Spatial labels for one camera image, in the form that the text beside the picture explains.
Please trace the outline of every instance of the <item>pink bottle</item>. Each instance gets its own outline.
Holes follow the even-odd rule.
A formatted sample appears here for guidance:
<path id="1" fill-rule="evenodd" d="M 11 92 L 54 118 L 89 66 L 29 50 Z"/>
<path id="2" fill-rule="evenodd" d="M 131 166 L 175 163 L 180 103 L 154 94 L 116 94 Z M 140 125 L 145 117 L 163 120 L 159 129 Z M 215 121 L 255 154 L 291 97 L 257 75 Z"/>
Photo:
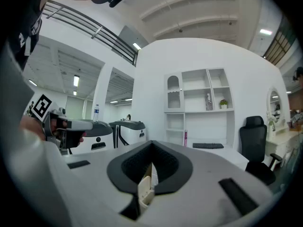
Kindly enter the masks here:
<path id="1" fill-rule="evenodd" d="M 187 131 L 184 132 L 184 146 L 187 147 Z"/>

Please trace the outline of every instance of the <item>white desk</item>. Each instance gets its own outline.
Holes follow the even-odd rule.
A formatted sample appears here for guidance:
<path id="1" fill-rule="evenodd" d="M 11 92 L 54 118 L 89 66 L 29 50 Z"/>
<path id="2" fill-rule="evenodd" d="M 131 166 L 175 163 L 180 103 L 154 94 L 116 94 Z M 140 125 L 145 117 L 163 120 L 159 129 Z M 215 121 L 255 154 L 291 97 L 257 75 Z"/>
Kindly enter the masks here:
<path id="1" fill-rule="evenodd" d="M 299 146 L 299 139 L 302 132 L 289 131 L 288 129 L 278 133 L 272 139 L 266 138 L 265 160 L 264 163 L 268 166 L 272 160 L 271 153 L 275 153 L 280 157 L 284 157 L 286 153 L 291 152 Z"/>
<path id="2" fill-rule="evenodd" d="M 202 150 L 206 152 L 213 153 L 215 155 L 218 155 L 226 160 L 228 160 L 230 163 L 236 165 L 243 171 L 245 171 L 247 163 L 249 162 L 243 155 L 241 155 L 238 151 L 231 148 L 229 145 L 224 145 L 223 149 L 197 149 L 192 148 L 193 150 Z"/>

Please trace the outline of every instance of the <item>railing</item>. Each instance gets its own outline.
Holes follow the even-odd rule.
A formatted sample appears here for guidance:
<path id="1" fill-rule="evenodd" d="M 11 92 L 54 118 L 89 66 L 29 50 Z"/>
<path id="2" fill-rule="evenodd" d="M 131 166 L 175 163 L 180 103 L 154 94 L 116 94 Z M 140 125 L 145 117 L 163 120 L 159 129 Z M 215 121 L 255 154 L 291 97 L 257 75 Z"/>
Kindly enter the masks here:
<path id="1" fill-rule="evenodd" d="M 46 16 L 46 19 L 52 18 L 58 20 L 58 22 L 64 22 L 68 26 L 72 26 L 77 31 L 102 43 L 132 65 L 136 66 L 138 52 L 108 28 L 85 14 L 61 3 L 48 0 L 43 10 L 43 15 Z"/>
<path id="2" fill-rule="evenodd" d="M 282 17 L 279 29 L 263 57 L 274 65 L 282 59 L 295 41 L 295 33 L 285 16 Z"/>

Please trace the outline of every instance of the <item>black office chair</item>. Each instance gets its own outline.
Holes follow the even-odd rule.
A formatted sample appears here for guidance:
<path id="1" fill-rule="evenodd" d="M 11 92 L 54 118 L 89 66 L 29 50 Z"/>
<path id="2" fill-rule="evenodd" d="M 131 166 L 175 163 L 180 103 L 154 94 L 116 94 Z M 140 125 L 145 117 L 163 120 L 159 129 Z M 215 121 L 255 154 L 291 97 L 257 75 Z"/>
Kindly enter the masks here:
<path id="1" fill-rule="evenodd" d="M 277 154 L 270 154 L 273 160 L 268 167 L 264 161 L 265 144 L 266 144 L 267 126 L 264 125 L 260 116 L 246 118 L 245 127 L 240 128 L 240 137 L 242 142 L 242 155 L 249 162 L 245 171 L 253 174 L 266 185 L 270 185 L 276 180 L 275 174 L 270 170 L 274 162 L 282 161 Z"/>

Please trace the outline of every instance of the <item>keyboard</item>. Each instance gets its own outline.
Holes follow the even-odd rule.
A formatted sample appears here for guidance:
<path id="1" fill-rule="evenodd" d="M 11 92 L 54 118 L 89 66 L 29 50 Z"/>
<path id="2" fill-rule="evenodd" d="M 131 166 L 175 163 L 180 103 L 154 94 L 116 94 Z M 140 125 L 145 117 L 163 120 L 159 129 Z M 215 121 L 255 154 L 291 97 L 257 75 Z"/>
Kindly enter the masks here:
<path id="1" fill-rule="evenodd" d="M 208 144 L 208 143 L 193 143 L 193 148 L 197 149 L 222 149 L 224 146 L 222 144 Z"/>

